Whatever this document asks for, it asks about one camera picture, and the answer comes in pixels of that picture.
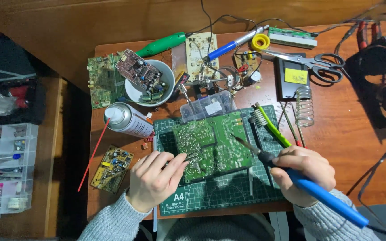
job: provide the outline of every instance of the blue soldering iron handle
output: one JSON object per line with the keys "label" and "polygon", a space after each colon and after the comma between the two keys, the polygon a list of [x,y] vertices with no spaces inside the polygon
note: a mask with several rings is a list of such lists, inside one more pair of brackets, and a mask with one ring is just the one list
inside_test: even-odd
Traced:
{"label": "blue soldering iron handle", "polygon": [[288,173],[288,176],[290,176],[293,184],[295,184],[297,188],[303,189],[309,195],[322,202],[346,220],[352,222],[359,228],[364,228],[368,225],[369,220],[367,220],[367,218],[363,217],[359,212],[352,209],[346,203],[333,196],[318,184],[309,180],[307,177],[294,169],[287,168],[285,171]]}
{"label": "blue soldering iron handle", "polygon": [[213,61],[214,59],[222,56],[223,54],[229,52],[230,50],[234,49],[236,47],[236,42],[235,41],[231,41],[231,42],[228,42],[225,46],[222,46],[214,51],[212,51],[211,53],[208,54],[208,62],[211,62]]}

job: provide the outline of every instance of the sweater sleeve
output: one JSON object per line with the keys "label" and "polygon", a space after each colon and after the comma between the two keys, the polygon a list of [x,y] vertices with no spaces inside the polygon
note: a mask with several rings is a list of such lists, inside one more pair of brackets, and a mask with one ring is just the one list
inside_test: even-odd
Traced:
{"label": "sweater sleeve", "polygon": [[148,213],[138,212],[126,200],[126,191],[123,192],[117,202],[106,206],[87,225],[80,235],[79,241],[100,241],[100,240],[133,240],[141,222]]}
{"label": "sweater sleeve", "polygon": [[[330,193],[357,210],[352,201],[340,191],[333,189]],[[317,240],[379,240],[369,228],[360,229],[321,202],[308,208],[293,205],[293,209],[299,222]]]}

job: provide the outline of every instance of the green cutting mat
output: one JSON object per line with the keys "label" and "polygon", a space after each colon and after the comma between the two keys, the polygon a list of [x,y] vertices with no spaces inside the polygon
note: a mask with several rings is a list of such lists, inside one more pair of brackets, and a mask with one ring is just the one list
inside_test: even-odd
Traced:
{"label": "green cutting mat", "polygon": [[[272,123],[277,126],[274,107],[263,106],[263,110]],[[241,109],[249,141],[253,146],[257,146],[248,122],[248,118],[252,116],[252,113],[253,108]],[[154,131],[156,132],[154,145],[156,145],[158,151],[178,154],[172,126],[180,122],[181,118],[154,121]],[[259,127],[259,136],[263,150],[277,155],[283,149],[277,139],[270,134],[267,127]],[[174,194],[160,204],[160,215],[170,216],[206,209],[283,200],[284,197],[278,185],[270,175],[268,176],[265,167],[257,157],[255,157],[255,160],[256,163],[253,166],[253,196],[250,196],[247,170],[239,171],[178,187]]]}

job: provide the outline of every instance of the yellow solder spool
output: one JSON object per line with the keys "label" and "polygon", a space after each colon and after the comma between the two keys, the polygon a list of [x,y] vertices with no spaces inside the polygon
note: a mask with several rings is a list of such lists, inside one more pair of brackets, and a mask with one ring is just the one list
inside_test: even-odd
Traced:
{"label": "yellow solder spool", "polygon": [[251,48],[253,48],[257,52],[261,52],[264,49],[267,49],[269,47],[269,44],[271,43],[271,40],[269,37],[265,34],[259,33],[256,34],[251,41]]}

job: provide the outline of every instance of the hand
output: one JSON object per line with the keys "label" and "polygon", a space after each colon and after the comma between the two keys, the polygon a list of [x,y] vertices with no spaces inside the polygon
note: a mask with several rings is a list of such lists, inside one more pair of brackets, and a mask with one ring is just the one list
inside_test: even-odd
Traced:
{"label": "hand", "polygon": [[[336,186],[335,169],[316,151],[290,146],[283,149],[272,162],[277,166],[298,170],[327,191]],[[300,207],[311,207],[318,202],[314,197],[293,185],[288,174],[281,168],[272,168],[271,175],[281,188],[284,197],[291,203]]]}
{"label": "hand", "polygon": [[174,158],[169,152],[153,151],[131,169],[126,200],[139,212],[147,213],[175,192],[183,176],[185,153]]}

